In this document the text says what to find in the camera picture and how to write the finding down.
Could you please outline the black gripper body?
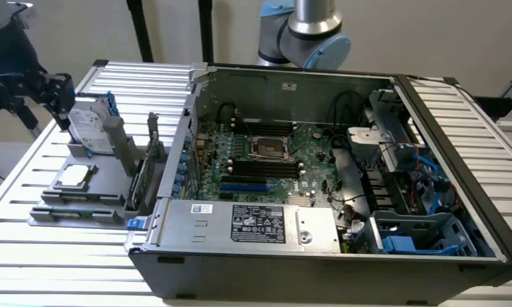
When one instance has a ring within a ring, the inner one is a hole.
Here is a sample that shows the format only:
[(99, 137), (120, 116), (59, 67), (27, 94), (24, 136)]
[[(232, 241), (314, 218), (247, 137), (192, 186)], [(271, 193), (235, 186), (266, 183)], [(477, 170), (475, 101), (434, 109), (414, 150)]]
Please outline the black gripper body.
[[(47, 70), (39, 63), (38, 54), (26, 30), (11, 12), (0, 12), (0, 77), (23, 98), (39, 99)], [(20, 113), (30, 111), (26, 107)]]

